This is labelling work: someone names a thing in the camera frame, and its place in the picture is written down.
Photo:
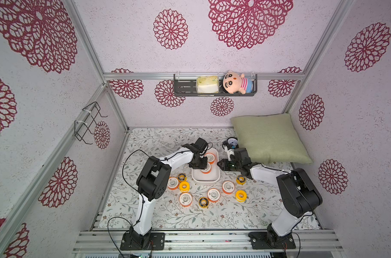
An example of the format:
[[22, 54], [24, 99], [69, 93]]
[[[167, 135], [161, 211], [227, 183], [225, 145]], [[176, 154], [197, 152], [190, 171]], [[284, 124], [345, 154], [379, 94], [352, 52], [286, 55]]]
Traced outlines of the orange white tape roll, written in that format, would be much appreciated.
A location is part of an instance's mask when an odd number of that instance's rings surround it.
[[211, 188], [207, 192], [207, 198], [210, 202], [215, 203], [217, 202], [221, 197], [220, 191], [216, 188]]
[[212, 153], [206, 153], [205, 154], [205, 157], [207, 158], [207, 162], [209, 164], [214, 164], [215, 160], [216, 160], [216, 156]]
[[189, 192], [181, 193], [179, 197], [179, 203], [183, 207], [188, 207], [192, 204], [193, 197]]
[[180, 182], [179, 182], [178, 178], [170, 177], [169, 180], [168, 180], [167, 187], [170, 190], [176, 190], [177, 188], [179, 188], [179, 184], [180, 184]]
[[212, 166], [210, 163], [207, 164], [207, 167], [205, 169], [201, 169], [200, 171], [203, 173], [203, 174], [209, 174], [212, 170]]
[[224, 181], [222, 184], [222, 191], [225, 194], [232, 194], [235, 191], [235, 185], [231, 181]]

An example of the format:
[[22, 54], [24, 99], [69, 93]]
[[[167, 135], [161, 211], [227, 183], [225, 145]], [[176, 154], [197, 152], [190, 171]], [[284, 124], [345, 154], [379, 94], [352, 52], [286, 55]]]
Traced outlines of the white plastic storage box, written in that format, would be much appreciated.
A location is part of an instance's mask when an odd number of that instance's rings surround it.
[[212, 153], [216, 156], [216, 160], [214, 164], [211, 164], [212, 166], [211, 172], [209, 174], [203, 174], [200, 171], [200, 169], [191, 169], [191, 176], [196, 183], [215, 184], [220, 179], [220, 172], [221, 172], [220, 168], [217, 165], [219, 153], [215, 148], [211, 148], [210, 150], [207, 151], [207, 153]]

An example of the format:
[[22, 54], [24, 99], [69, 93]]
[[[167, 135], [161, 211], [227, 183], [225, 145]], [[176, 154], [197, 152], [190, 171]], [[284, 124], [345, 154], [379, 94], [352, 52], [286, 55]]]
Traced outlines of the black yellow small tape roll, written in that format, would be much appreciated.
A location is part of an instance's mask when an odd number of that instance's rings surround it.
[[178, 174], [177, 179], [179, 182], [185, 182], [187, 180], [186, 174], [184, 174], [184, 173]]

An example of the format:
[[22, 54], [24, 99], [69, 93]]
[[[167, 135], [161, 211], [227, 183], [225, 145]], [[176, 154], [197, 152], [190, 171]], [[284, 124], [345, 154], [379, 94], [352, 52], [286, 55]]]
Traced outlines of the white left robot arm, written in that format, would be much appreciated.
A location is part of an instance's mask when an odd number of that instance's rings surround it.
[[123, 235], [121, 250], [163, 249], [161, 241], [165, 234], [151, 233], [156, 201], [166, 191], [170, 174], [176, 168], [185, 164], [193, 169], [207, 168], [208, 161], [204, 156], [207, 150], [207, 141], [198, 138], [195, 143], [185, 144], [164, 158], [149, 156], [136, 180], [136, 191], [140, 200], [137, 216], [129, 230]]

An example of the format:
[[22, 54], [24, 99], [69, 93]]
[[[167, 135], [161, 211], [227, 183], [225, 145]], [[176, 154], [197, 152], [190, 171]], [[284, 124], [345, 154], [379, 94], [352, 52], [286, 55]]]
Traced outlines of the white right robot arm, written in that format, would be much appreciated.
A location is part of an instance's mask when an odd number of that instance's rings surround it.
[[240, 172], [242, 176], [278, 187], [284, 209], [265, 232], [248, 234], [253, 249], [295, 249], [293, 229], [305, 217], [312, 216], [322, 204], [322, 197], [307, 173], [296, 168], [289, 172], [252, 162], [245, 148], [227, 148], [228, 158], [218, 162], [224, 171]]

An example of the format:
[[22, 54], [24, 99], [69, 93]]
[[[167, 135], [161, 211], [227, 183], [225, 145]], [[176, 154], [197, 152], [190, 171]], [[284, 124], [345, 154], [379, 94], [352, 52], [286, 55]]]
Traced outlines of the yellow tape roll right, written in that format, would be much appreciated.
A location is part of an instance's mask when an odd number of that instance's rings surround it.
[[247, 200], [247, 193], [243, 190], [238, 190], [235, 194], [235, 198], [238, 202], [245, 202]]

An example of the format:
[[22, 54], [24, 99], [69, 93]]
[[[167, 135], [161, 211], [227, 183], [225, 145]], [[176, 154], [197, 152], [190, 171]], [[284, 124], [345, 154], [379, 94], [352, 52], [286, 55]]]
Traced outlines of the yellow tape roll centre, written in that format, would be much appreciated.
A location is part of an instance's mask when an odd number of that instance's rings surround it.
[[179, 190], [181, 192], [189, 192], [190, 191], [190, 184], [187, 181], [183, 181], [179, 184]]

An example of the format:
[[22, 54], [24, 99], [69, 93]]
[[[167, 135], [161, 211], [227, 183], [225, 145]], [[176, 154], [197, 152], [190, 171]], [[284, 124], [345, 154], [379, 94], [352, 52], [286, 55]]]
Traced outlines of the black round alarm clock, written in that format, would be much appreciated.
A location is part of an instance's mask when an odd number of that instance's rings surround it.
[[238, 147], [239, 147], [238, 139], [236, 137], [229, 137], [222, 142], [222, 148], [225, 151], [229, 151], [231, 149], [237, 149]]

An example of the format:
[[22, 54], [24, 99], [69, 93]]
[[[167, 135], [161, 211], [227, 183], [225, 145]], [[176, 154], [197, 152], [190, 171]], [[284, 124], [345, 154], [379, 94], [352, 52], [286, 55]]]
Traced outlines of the green square pillow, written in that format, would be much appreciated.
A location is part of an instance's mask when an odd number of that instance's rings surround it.
[[311, 164], [304, 144], [289, 114], [239, 116], [231, 119], [239, 147], [245, 148], [253, 162]]

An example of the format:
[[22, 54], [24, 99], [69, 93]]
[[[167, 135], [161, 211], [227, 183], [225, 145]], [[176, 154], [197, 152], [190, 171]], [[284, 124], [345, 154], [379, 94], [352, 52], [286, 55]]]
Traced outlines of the yellow-green sponge pack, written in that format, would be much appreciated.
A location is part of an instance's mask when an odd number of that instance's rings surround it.
[[220, 89], [217, 76], [200, 76], [196, 79], [196, 91], [198, 94], [215, 94]]

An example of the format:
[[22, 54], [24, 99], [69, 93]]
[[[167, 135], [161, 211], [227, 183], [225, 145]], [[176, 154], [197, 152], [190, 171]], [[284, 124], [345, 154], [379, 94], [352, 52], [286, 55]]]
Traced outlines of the cartoon boy plush doll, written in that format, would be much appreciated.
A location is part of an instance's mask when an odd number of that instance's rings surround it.
[[244, 74], [239, 75], [233, 71], [228, 71], [224, 76], [222, 86], [229, 94], [238, 92], [244, 95], [253, 91], [253, 81], [246, 78]]

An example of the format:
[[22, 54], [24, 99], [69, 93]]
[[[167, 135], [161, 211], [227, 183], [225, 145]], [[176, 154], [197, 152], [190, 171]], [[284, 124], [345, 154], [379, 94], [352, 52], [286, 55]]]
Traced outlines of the black wall shelf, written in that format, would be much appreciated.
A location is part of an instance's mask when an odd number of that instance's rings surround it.
[[177, 97], [252, 97], [257, 93], [257, 81], [256, 74], [251, 73], [246, 75], [246, 78], [252, 83], [251, 91], [245, 94], [236, 92], [234, 94], [228, 93], [222, 86], [223, 75], [213, 76], [215, 79], [212, 83], [208, 83], [205, 86], [200, 86], [197, 82], [199, 76], [180, 76], [174, 74], [174, 95]]

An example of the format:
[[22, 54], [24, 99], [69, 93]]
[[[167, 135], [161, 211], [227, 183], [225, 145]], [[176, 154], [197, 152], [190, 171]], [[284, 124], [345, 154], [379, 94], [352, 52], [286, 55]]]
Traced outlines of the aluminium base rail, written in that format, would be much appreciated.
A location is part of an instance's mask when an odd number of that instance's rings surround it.
[[[124, 231], [82, 231], [73, 254], [117, 254], [122, 244]], [[271, 252], [265, 246], [263, 230], [167, 230], [163, 240], [155, 241], [149, 249], [153, 253], [236, 253]], [[288, 239], [295, 248], [288, 254], [299, 252], [341, 252], [343, 247], [333, 230], [296, 230]]]

